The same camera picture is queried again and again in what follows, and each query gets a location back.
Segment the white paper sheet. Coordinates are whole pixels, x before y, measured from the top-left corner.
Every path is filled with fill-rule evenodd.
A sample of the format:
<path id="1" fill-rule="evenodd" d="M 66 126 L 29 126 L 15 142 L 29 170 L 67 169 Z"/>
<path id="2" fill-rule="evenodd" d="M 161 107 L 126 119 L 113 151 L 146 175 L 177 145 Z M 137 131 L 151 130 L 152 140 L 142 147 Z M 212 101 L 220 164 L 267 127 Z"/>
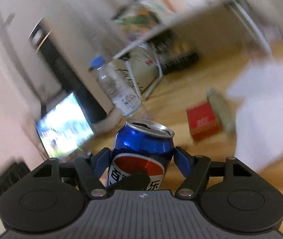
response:
<path id="1" fill-rule="evenodd" d="M 227 89 L 240 100 L 234 156 L 259 172 L 283 158 L 283 59 L 250 61 Z"/>

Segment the clear water bottle blue cap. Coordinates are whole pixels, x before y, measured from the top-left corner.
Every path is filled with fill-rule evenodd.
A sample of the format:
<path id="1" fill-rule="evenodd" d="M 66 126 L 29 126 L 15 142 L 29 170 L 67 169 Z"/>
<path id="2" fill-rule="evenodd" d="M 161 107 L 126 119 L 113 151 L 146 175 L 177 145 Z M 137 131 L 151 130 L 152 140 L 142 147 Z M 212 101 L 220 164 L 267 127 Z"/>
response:
<path id="1" fill-rule="evenodd" d="M 124 76 L 106 63 L 102 56 L 91 62 L 90 71 L 94 73 L 99 86 L 124 118 L 152 119 L 152 115 Z"/>

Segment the beige paper bag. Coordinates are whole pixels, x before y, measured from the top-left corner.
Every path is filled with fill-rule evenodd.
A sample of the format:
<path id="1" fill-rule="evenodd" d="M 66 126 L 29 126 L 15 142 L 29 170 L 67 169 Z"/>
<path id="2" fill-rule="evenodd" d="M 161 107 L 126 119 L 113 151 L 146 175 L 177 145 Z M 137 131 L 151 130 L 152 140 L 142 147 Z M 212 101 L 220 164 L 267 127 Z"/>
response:
<path id="1" fill-rule="evenodd" d="M 127 53 L 129 58 L 114 58 L 110 65 L 122 73 L 137 95 L 146 100 L 163 77 L 160 64 L 147 44 L 142 44 Z"/>

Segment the white folding table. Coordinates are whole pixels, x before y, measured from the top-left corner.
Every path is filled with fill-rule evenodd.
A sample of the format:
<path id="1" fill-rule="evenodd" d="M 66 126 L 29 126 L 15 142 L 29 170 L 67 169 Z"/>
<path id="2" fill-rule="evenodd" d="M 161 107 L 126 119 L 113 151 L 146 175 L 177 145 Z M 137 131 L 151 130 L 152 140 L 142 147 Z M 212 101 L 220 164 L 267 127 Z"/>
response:
<path id="1" fill-rule="evenodd" d="M 196 52 L 199 60 L 222 57 L 238 49 L 244 39 L 270 55 L 270 44 L 244 8 L 245 4 L 245 0 L 224 0 L 191 10 L 154 28 L 114 58 L 125 56 L 137 46 L 147 44 L 161 69 L 161 63 L 167 59 L 189 52 Z"/>

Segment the bag of oranges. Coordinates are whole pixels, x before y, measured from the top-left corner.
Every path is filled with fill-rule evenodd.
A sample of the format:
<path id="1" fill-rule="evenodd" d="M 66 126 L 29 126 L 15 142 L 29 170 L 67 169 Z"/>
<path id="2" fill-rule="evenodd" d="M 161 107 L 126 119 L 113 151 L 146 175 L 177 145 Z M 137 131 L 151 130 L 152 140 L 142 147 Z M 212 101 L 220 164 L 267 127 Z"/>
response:
<path id="1" fill-rule="evenodd" d="M 111 17 L 129 42 L 163 23 L 165 7 L 161 0 L 129 0 Z"/>

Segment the blue Pepsi can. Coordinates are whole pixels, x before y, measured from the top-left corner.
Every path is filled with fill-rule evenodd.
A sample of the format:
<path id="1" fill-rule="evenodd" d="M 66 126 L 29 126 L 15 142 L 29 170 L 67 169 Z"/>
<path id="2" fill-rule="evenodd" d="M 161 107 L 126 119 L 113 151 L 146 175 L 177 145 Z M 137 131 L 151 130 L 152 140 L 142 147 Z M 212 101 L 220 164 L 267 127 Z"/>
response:
<path id="1" fill-rule="evenodd" d="M 174 131 L 151 120 L 128 119 L 118 131 L 111 153 L 106 185 L 135 173 L 150 177 L 147 190 L 158 190 L 174 153 Z"/>

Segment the silver lighter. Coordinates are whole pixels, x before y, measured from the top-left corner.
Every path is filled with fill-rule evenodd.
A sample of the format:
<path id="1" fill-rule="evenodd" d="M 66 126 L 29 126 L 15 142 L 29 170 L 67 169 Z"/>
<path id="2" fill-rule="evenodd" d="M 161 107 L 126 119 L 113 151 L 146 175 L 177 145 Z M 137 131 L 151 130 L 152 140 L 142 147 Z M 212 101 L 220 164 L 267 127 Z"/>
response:
<path id="1" fill-rule="evenodd" d="M 213 88 L 206 91 L 206 97 L 214 114 L 219 118 L 223 130 L 233 135 L 236 132 L 236 123 L 224 97 Z"/>

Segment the black tray under table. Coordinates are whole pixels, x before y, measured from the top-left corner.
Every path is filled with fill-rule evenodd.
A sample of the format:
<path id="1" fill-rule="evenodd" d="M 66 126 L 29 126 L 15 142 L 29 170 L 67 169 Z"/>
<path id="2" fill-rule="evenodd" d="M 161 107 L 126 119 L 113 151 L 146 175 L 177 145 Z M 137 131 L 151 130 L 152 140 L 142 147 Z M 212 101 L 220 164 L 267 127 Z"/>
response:
<path id="1" fill-rule="evenodd" d="M 172 72 L 185 70 L 199 61 L 199 56 L 196 52 L 189 52 L 177 55 L 176 57 L 167 59 L 161 63 L 161 70 L 163 75 Z"/>

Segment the red cigarette box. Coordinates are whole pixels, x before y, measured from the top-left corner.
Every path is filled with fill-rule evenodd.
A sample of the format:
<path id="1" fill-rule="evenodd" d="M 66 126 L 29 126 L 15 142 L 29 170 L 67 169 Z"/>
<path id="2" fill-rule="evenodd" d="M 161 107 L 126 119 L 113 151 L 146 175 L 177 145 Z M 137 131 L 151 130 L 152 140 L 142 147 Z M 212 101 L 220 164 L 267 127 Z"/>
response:
<path id="1" fill-rule="evenodd" d="M 219 118 L 208 101 L 186 110 L 190 135 L 198 142 L 221 131 Z"/>

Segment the monitor screen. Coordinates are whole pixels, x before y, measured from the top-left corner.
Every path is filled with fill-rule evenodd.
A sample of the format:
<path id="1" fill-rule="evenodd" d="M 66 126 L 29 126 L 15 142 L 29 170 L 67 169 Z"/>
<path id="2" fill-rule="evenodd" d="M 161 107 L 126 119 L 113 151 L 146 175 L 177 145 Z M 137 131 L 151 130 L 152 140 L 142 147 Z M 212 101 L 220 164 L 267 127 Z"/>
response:
<path id="1" fill-rule="evenodd" d="M 75 92 L 69 93 L 35 125 L 49 158 L 64 159 L 91 140 L 95 130 Z"/>

